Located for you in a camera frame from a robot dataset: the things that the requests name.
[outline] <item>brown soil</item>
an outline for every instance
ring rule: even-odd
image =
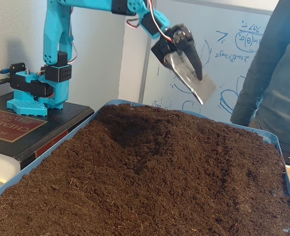
[[[257,134],[108,106],[3,193],[0,236],[290,236],[286,189]]]

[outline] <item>shirt sleeve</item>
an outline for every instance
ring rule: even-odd
[[[290,0],[280,0],[251,63],[230,121],[248,126],[278,62],[290,43]]]

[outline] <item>plastic tray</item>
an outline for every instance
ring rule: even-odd
[[[139,107],[139,106],[145,106],[144,104],[140,104],[140,103],[135,103],[135,102],[129,102],[129,101],[125,101],[125,100],[111,100],[108,103],[106,103],[104,106],[107,105],[120,105],[120,104],[130,104],[132,107]],[[6,188],[11,187],[15,184],[17,184],[24,175],[29,174],[34,168],[36,168],[44,158],[46,158],[47,156],[51,155],[52,151],[55,150],[62,142],[64,142],[65,140],[71,139],[76,133],[77,131],[79,131],[81,128],[84,128],[90,121],[92,121],[99,113],[100,110],[98,110],[95,114],[93,114],[92,116],[90,116],[89,118],[87,118],[83,123],[81,123],[78,127],[76,127],[75,129],[73,129],[69,134],[67,134],[63,139],[61,139],[59,142],[57,142],[54,146],[52,146],[49,150],[47,150],[44,154],[42,154],[40,157],[38,157],[35,161],[31,162],[27,167],[25,167],[24,169],[22,169],[16,176],[14,176],[11,180],[9,180],[8,182],[6,182],[2,187],[0,187],[0,195],[5,191]],[[194,112],[190,112],[190,111],[181,111],[190,115],[194,115],[196,117],[200,117],[200,118],[207,118],[203,115],[194,113]],[[280,145],[278,142],[278,138],[266,131],[263,130],[258,130],[258,129],[253,129],[253,128],[249,128],[249,127],[245,127],[245,126],[241,126],[241,125],[235,125],[235,124],[228,124],[230,126],[236,127],[236,128],[240,128],[240,129],[245,129],[248,130],[250,132],[254,132],[259,134],[260,136],[263,137],[263,140],[266,143],[269,144],[274,144],[276,146],[276,148],[280,151]],[[288,188],[288,192],[289,192],[289,196],[290,196],[290,181],[288,178],[288,175],[286,173],[286,183],[287,183],[287,188]]]

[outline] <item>book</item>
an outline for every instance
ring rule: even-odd
[[[65,102],[46,117],[20,116],[6,108],[12,98],[12,92],[0,96],[0,187],[94,113]]]

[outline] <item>blue honeycomb base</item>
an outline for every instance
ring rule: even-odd
[[[48,113],[47,108],[43,103],[37,101],[22,101],[12,99],[7,101],[7,108],[14,110],[19,115],[34,115],[45,117]]]

